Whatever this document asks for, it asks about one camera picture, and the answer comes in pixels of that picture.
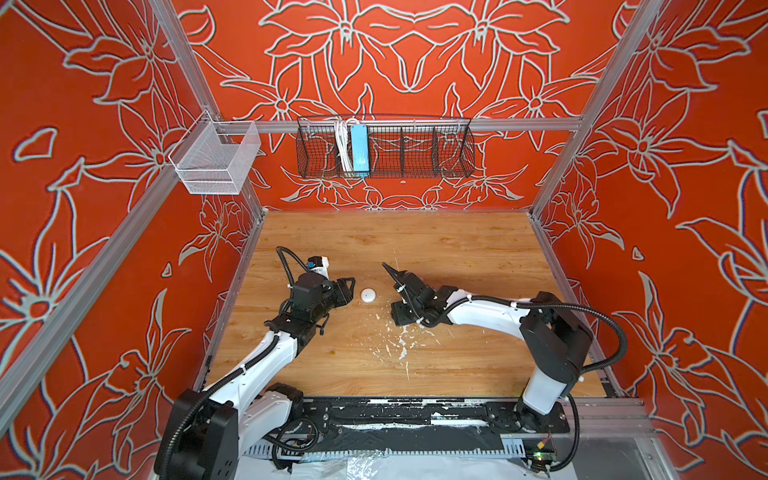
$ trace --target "white wire basket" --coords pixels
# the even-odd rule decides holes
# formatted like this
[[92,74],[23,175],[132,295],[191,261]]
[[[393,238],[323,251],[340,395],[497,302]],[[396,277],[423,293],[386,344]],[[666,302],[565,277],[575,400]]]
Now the white wire basket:
[[217,132],[219,123],[204,112],[190,129],[193,132],[200,129],[192,145],[169,156],[181,182],[191,194],[238,194],[261,148],[255,123],[250,122],[239,144],[228,143],[232,141],[231,137]]

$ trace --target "robotic arm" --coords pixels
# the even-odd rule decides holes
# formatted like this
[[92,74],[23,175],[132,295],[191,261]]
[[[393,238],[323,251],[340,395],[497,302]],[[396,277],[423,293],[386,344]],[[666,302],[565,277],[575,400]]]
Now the robotic arm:
[[[626,336],[615,321],[589,307],[562,303],[551,293],[540,292],[534,299],[505,300],[472,295],[455,286],[441,286],[435,291],[414,273],[382,265],[402,297],[402,302],[392,304],[396,325],[475,325],[525,341],[536,368],[516,407],[523,429],[541,431],[554,403],[568,396],[582,373],[612,365],[626,353]],[[573,310],[595,315],[613,327],[619,336],[619,350],[602,362],[582,367],[594,336]]]
[[[285,253],[305,270],[296,281]],[[355,279],[329,280],[325,257],[311,257],[305,265],[283,247],[277,247],[277,254],[288,277],[290,298],[274,319],[265,322],[270,331],[240,365],[207,389],[188,389],[176,400],[154,463],[160,480],[231,480],[240,456],[260,439],[291,452],[305,452],[317,441],[318,428],[302,418],[301,391],[277,384],[263,396],[259,394],[302,352],[317,330],[323,335],[330,310],[352,301]],[[402,297],[402,302],[392,304],[392,318],[398,326],[476,325],[526,342],[536,368],[522,401],[515,406],[520,429],[547,431],[547,415],[558,398],[567,396],[574,407],[574,446],[566,460],[549,470],[565,467],[578,445],[578,416],[569,392],[582,373],[609,366],[624,355],[627,340],[616,322],[589,307],[561,303],[550,293],[539,293],[532,300],[505,300],[472,295],[454,286],[435,291],[414,273],[383,265]],[[593,335],[572,310],[585,311],[612,326],[619,335],[619,350],[606,360],[582,367]],[[304,445],[281,442],[283,432],[297,421],[309,424],[311,441]],[[283,428],[276,437],[267,435],[280,426]],[[539,462],[531,467],[540,471],[547,465]]]
[[[305,270],[295,282],[285,253]],[[290,298],[274,319],[265,322],[270,331],[240,365],[216,384],[201,392],[188,389],[174,402],[154,463],[161,480],[233,478],[239,457],[250,446],[301,415],[299,390],[278,384],[257,396],[317,330],[323,335],[330,310],[352,301],[355,279],[329,280],[325,257],[311,257],[305,265],[283,247],[277,247],[277,254],[288,277]]]

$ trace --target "white cable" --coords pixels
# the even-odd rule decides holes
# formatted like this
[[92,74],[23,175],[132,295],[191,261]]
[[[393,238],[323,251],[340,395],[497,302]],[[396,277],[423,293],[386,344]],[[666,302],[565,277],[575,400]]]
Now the white cable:
[[333,129],[336,132],[336,146],[339,148],[339,158],[341,159],[341,168],[345,172],[355,170],[346,149],[349,141],[349,126],[358,123],[360,122],[356,118],[349,118],[346,121],[338,118],[333,122]]

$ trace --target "red floral wallpaper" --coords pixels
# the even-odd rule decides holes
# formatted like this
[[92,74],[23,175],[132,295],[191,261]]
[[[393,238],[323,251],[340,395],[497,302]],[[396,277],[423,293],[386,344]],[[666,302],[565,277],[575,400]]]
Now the red floral wallpaper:
[[0,374],[200,113],[148,5],[93,3],[0,8]]
[[0,441],[0,475],[146,478],[252,226],[240,198],[177,184]]
[[668,1],[542,218],[682,478],[768,475],[767,26]]
[[[581,113],[637,7],[621,0],[174,0],[229,119],[402,113]],[[265,135],[251,181],[280,210],[525,209],[567,132],[476,136],[455,180],[304,180],[288,134]]]
[[[2,373],[200,110],[144,0],[4,2],[0,45]],[[0,439],[0,477],[146,477],[253,220],[175,187]]]

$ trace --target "plastic sheet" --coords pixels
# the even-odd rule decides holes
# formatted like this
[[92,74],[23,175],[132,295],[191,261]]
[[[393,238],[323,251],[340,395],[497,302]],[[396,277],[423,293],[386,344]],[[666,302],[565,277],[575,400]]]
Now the plastic sheet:
[[[236,480],[534,480],[533,475],[506,460],[456,458],[440,455],[350,457],[328,462],[297,463],[293,474],[276,471],[272,462],[243,457]],[[551,474],[551,480],[577,480],[573,465]]]

